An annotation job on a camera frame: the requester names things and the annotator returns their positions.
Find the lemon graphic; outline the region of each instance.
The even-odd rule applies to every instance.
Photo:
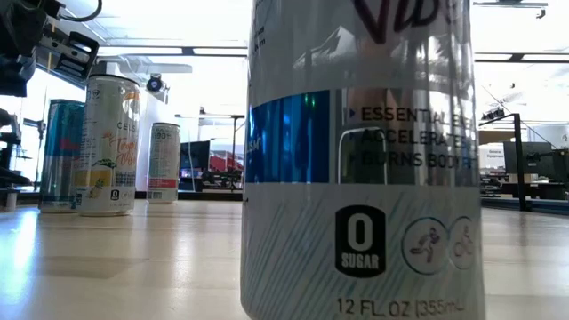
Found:
[[[95,183],[95,186],[89,190],[89,198],[96,199],[100,196],[100,193],[103,190],[103,185],[105,184],[105,180],[98,179]]]

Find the monitor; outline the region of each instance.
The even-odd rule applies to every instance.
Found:
[[[532,156],[550,153],[551,144],[548,142],[523,142],[522,155],[524,161],[524,173],[537,173],[546,177],[554,176],[555,169],[551,156]],[[504,142],[504,160],[506,162],[506,173],[517,173],[515,142]]]
[[[210,141],[180,144],[180,169],[209,169]]]

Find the energy drink can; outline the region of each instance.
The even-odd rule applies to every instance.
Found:
[[[81,146],[83,112],[83,102],[50,102],[40,188],[42,213],[66,213],[76,209],[73,181]]]
[[[150,204],[173,204],[178,200],[180,176],[180,126],[154,123],[148,153]]]
[[[121,76],[87,85],[76,207],[82,215],[122,215],[134,207],[140,87]]]
[[[469,1],[255,1],[241,301],[485,319]]]

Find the silver can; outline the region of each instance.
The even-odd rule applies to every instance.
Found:
[[[42,213],[66,213],[76,209],[73,179],[81,147],[83,112],[83,102],[50,102],[40,188]]]
[[[87,85],[76,207],[89,216],[134,208],[140,87],[121,76],[93,75]]]
[[[470,3],[255,2],[250,318],[485,319]]]
[[[180,175],[180,126],[152,125],[148,153],[148,191],[150,204],[173,204],[178,200]]]

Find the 12 fl oz text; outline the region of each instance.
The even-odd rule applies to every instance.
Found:
[[[381,305],[374,300],[337,299],[337,312],[347,316],[369,316],[371,319],[422,319],[463,312],[464,303],[455,300],[394,300]]]

